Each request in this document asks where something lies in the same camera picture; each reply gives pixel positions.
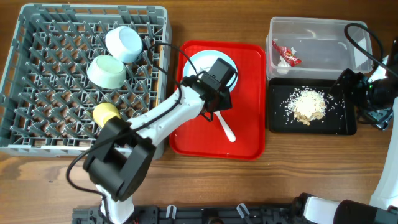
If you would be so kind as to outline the red snack wrapper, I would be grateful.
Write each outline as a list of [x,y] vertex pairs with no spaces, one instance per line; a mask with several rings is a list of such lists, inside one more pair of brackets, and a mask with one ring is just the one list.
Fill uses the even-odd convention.
[[272,46],[280,54],[278,67],[294,67],[302,63],[289,48],[278,46],[274,40],[272,41]]

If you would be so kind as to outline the light blue bowl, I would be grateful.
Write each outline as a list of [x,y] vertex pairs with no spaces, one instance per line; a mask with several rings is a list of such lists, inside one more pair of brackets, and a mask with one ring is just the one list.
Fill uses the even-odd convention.
[[119,26],[105,36],[105,44],[109,53],[123,63],[133,63],[143,50],[139,34],[127,26]]

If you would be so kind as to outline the green bowl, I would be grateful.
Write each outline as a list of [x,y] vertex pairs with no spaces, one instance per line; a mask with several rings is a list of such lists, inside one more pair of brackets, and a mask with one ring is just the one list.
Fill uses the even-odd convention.
[[87,69],[89,80],[101,88],[117,89],[126,79],[125,65],[110,55],[99,55]]

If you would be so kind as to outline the yellow cup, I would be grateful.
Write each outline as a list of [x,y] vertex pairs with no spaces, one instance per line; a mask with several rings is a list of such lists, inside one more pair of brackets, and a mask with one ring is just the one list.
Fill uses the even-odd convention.
[[111,103],[100,103],[93,110],[93,120],[101,128],[113,117],[121,118],[119,110]]

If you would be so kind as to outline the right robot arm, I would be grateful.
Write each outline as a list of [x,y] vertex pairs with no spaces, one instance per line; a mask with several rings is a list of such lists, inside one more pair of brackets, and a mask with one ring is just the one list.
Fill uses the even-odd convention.
[[345,70],[330,93],[343,95],[362,110],[391,108],[394,118],[386,162],[368,205],[334,202],[311,194],[295,197],[290,207],[292,223],[397,223],[397,40],[392,45],[382,79],[369,82],[362,73]]

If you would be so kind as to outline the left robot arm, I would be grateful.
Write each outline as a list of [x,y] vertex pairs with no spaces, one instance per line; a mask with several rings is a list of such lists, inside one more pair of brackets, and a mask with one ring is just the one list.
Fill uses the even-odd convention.
[[222,58],[208,71],[184,77],[173,95],[143,115],[123,120],[109,103],[93,113],[100,135],[83,164],[103,202],[108,223],[125,223],[134,211],[132,195],[142,184],[157,146],[179,126],[232,107],[230,88],[237,69]]

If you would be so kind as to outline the grey plastic dishwasher rack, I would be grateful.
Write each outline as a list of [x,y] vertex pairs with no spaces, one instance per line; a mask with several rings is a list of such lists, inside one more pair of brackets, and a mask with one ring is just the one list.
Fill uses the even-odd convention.
[[[91,61],[106,55],[106,34],[135,30],[144,50],[126,65],[118,89],[96,86]],[[112,103],[122,119],[165,99],[172,28],[161,6],[26,4],[21,8],[1,80],[1,150],[13,156],[78,155],[101,129],[92,112]]]

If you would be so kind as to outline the black plastic tray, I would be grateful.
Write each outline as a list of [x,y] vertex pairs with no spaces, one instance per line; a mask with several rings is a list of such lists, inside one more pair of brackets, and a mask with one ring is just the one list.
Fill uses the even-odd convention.
[[[343,96],[330,96],[333,80],[308,78],[273,78],[267,95],[268,128],[278,133],[309,133],[354,135],[357,132],[356,113],[352,103]],[[303,124],[294,116],[289,103],[301,92],[316,91],[324,96],[326,109],[322,119]]]

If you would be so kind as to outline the white plastic fork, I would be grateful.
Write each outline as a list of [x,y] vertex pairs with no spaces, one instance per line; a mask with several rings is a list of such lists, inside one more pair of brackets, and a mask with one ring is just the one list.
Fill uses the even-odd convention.
[[230,142],[235,142],[236,141],[236,136],[232,132],[231,128],[228,126],[227,122],[224,120],[222,117],[221,113],[219,111],[215,112],[215,115],[220,121],[220,124],[224,130],[224,133],[226,134],[226,137]]

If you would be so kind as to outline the red plastic tray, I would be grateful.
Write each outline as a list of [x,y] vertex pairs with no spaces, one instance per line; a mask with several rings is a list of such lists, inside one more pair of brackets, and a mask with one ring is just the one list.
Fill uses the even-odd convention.
[[266,131],[266,53],[258,45],[210,40],[189,40],[181,49],[193,56],[202,50],[217,50],[229,56],[238,71],[231,92],[232,108],[221,112],[236,140],[225,135],[220,121],[198,116],[169,137],[171,148],[187,156],[255,160],[265,149]]

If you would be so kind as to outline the light blue plate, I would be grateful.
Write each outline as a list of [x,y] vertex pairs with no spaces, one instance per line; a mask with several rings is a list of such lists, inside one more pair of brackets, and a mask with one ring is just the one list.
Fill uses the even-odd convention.
[[195,72],[190,62],[187,62],[183,68],[182,77],[196,75],[202,71],[208,72],[218,58],[228,62],[237,70],[236,64],[233,60],[223,52],[217,50],[202,50],[190,57],[190,61],[193,63],[197,71]]

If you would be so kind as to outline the food scraps pile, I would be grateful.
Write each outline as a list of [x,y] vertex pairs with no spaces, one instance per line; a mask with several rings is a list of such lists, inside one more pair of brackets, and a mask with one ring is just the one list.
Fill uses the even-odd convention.
[[314,121],[325,119],[327,112],[336,109],[336,105],[335,97],[330,94],[303,86],[294,88],[280,107],[284,110],[283,117],[286,119],[286,124],[297,121],[309,126]]

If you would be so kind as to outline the clear plastic bin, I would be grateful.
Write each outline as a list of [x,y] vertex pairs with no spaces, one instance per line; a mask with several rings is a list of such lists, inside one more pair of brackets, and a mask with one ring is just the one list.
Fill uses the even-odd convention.
[[[346,38],[350,21],[304,17],[273,17],[266,39],[267,79],[337,79],[343,70],[369,73],[372,61]],[[272,46],[287,47],[302,62],[293,67]]]

